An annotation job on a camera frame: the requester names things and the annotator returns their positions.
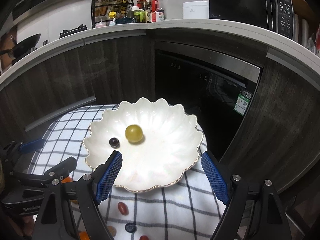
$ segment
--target wok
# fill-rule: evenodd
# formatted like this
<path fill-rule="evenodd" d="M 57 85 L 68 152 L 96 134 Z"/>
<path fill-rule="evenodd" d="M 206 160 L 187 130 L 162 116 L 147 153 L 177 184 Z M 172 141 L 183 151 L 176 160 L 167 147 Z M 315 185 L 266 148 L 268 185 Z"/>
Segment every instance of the wok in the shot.
<path fill-rule="evenodd" d="M 35 34 L 33 36 L 30 36 L 26 38 L 25 40 L 19 42 L 17 44 L 16 40 L 11 35 L 10 38 L 14 44 L 14 47 L 12 49 L 5 49 L 0 51 L 0 56 L 3 54 L 8 53 L 10 58 L 18 58 L 21 57 L 23 54 L 25 54 L 28 50 L 32 49 L 36 44 L 38 43 L 40 39 L 41 34 Z"/>

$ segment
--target yellow bottle cap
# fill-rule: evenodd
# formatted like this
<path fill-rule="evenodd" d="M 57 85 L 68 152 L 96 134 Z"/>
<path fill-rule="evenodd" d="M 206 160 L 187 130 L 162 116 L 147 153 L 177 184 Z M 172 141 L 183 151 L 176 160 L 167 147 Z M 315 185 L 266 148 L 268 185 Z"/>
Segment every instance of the yellow bottle cap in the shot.
<path fill-rule="evenodd" d="M 110 17 L 110 18 L 116 17 L 116 12 L 110 12 L 110 13 L 109 13 L 109 17 Z"/>

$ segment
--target microwave control panel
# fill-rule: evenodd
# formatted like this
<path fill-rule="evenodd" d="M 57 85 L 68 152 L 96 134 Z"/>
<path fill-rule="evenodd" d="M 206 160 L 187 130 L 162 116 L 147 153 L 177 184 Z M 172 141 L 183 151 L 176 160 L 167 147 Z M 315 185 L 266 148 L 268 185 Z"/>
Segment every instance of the microwave control panel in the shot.
<path fill-rule="evenodd" d="M 293 39 L 293 8 L 291 0 L 277 0 L 278 28 L 277 33 Z"/>

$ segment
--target white scalloped bowl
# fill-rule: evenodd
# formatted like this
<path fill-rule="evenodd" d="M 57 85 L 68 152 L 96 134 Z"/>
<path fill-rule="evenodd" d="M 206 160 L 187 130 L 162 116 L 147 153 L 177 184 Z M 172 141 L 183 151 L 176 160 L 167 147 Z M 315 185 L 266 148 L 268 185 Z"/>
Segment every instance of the white scalloped bowl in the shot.
<path fill-rule="evenodd" d="M 144 140 L 131 144 L 125 129 L 137 124 Z M 122 167 L 114 183 L 131 192 L 145 192 L 177 183 L 184 172 L 196 164 L 203 133 L 196 128 L 197 117 L 185 114 L 182 105 L 169 106 L 159 99 L 151 103 L 140 98 L 135 104 L 123 101 L 118 109 L 107 109 L 100 121 L 90 124 L 91 136 L 84 138 L 89 155 L 86 163 L 93 169 L 105 163 L 115 150 L 109 140 L 120 141 Z"/>

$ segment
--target green sticker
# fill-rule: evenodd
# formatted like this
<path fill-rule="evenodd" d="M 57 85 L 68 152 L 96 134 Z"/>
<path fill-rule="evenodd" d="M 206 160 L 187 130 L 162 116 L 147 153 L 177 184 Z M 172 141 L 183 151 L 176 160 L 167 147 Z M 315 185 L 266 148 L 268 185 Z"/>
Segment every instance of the green sticker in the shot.
<path fill-rule="evenodd" d="M 238 95 L 238 100 L 236 102 L 234 110 L 237 111 L 239 114 L 244 115 L 250 100 L 243 95 Z"/>

